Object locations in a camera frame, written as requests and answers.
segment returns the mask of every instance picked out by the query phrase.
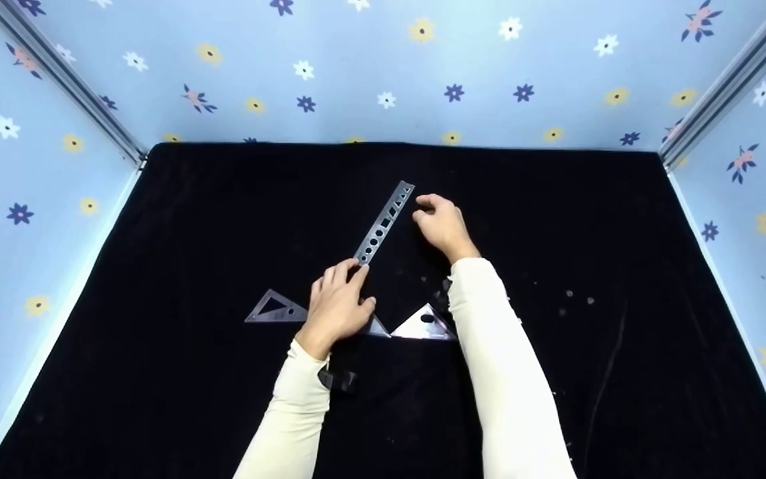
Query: white sleeve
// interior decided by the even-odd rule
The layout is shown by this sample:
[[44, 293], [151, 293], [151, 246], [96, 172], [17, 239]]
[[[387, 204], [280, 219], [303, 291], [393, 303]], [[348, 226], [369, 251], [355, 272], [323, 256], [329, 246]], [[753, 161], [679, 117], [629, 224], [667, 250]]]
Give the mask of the white sleeve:
[[449, 302], [483, 428], [484, 477], [575, 478], [551, 388], [492, 264], [453, 264]]
[[319, 361], [292, 341], [274, 395], [233, 479], [310, 479], [319, 454], [329, 390], [319, 380]]

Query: black fabric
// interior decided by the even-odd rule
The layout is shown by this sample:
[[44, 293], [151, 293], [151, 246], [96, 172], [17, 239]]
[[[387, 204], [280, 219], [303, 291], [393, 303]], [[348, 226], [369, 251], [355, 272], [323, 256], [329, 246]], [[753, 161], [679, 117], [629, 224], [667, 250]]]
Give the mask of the black fabric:
[[[0, 447], [0, 477], [229, 478], [307, 304], [398, 181], [455, 200], [507, 284], [580, 479], [766, 477], [766, 395], [655, 155], [159, 145]], [[442, 288], [408, 215], [364, 294], [391, 331]], [[355, 337], [316, 477], [480, 477], [456, 343]]]

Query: left hand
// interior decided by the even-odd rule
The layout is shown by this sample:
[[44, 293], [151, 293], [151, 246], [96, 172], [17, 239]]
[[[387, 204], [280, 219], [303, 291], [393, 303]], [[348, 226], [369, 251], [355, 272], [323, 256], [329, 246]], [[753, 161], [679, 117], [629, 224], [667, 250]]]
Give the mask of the left hand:
[[332, 345], [352, 336], [368, 323], [377, 300], [374, 297], [359, 301], [359, 289], [368, 276], [368, 265], [347, 281], [347, 273], [359, 264], [356, 258], [328, 267], [322, 277], [313, 283], [309, 297], [307, 322], [295, 336], [311, 357], [323, 361]]

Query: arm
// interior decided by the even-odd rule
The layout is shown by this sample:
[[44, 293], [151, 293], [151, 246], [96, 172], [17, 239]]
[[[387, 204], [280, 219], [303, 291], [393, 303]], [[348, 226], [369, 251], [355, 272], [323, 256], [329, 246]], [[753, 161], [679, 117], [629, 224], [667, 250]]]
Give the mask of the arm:
[[307, 322], [291, 343], [274, 395], [233, 479], [309, 479], [313, 476], [329, 390], [319, 370], [329, 362], [332, 344], [362, 329], [375, 300], [359, 302], [368, 275], [361, 267], [347, 281], [354, 258], [329, 267], [313, 283]]
[[573, 479], [557, 408], [522, 321], [492, 264], [480, 258], [462, 213], [437, 194], [413, 219], [451, 263], [450, 311], [483, 428], [486, 479]]

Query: hand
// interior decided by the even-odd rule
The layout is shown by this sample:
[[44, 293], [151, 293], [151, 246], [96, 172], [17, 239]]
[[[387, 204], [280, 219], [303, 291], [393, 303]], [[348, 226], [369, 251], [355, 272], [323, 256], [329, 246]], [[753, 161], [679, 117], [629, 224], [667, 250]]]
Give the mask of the hand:
[[429, 210], [416, 210], [413, 221], [419, 225], [425, 240], [439, 249], [452, 265], [461, 258], [480, 257], [465, 230], [463, 213], [454, 203], [438, 194], [422, 194], [416, 203]]
[[352, 336], [368, 323], [377, 300], [369, 297], [360, 303], [359, 289], [368, 276], [368, 264], [347, 281], [347, 272], [359, 264], [356, 258], [328, 267], [313, 283], [307, 322], [295, 336], [304, 351], [323, 361], [332, 344]]

